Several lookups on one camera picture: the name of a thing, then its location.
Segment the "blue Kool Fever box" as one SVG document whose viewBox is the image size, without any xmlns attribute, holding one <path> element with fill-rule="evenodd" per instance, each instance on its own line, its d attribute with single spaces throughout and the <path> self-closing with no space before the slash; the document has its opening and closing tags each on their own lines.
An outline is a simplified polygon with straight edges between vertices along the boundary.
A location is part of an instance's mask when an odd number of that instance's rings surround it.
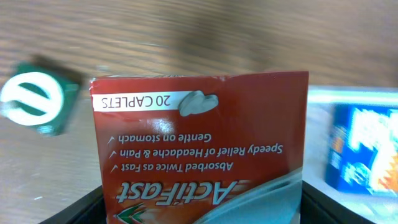
<svg viewBox="0 0 398 224">
<path fill-rule="evenodd" d="M 325 181 L 351 194 L 397 196 L 397 107 L 335 105 Z"/>
</svg>

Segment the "red medicine box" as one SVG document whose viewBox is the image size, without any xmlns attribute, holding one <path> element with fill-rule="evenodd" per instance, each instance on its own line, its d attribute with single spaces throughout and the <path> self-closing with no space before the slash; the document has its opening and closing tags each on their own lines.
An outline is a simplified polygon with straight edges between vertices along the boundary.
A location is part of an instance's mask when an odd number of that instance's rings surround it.
<svg viewBox="0 0 398 224">
<path fill-rule="evenodd" d="M 308 72 L 90 83 L 108 223 L 298 223 Z"/>
</svg>

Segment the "green round-logo box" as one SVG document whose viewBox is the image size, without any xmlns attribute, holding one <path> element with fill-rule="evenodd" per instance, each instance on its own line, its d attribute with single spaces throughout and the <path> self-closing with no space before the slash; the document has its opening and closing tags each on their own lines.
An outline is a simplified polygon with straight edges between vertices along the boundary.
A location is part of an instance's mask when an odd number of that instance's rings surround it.
<svg viewBox="0 0 398 224">
<path fill-rule="evenodd" d="M 21 62 L 1 88 L 1 115 L 40 134 L 62 134 L 82 84 L 76 70 Z"/>
</svg>

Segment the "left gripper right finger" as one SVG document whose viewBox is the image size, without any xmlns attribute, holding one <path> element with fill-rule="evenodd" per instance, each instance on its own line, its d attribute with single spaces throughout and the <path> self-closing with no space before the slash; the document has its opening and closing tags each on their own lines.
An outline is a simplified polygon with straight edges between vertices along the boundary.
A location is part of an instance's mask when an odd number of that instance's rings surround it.
<svg viewBox="0 0 398 224">
<path fill-rule="evenodd" d="M 369 220 L 303 181 L 300 224 L 369 224 Z"/>
</svg>

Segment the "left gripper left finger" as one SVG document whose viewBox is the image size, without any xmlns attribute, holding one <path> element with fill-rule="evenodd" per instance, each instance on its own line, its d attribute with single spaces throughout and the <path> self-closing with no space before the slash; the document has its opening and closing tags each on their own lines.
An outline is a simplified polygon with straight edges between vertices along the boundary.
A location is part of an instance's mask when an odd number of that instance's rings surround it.
<svg viewBox="0 0 398 224">
<path fill-rule="evenodd" d="M 106 224 L 102 186 L 40 224 Z"/>
</svg>

